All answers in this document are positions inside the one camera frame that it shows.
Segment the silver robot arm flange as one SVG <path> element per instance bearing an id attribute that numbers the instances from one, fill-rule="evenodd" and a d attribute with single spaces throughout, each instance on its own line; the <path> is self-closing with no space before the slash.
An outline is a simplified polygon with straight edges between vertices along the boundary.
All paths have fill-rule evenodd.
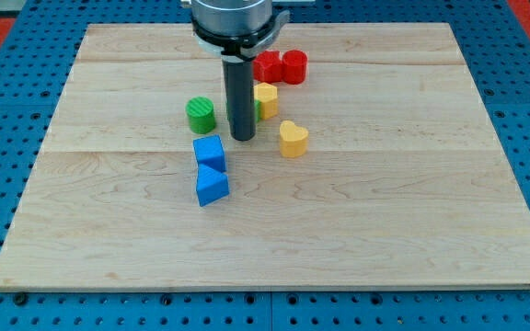
<path id="1" fill-rule="evenodd" d="M 251 62 L 278 38 L 291 13 L 271 0 L 182 0 L 200 47 L 229 63 Z"/>

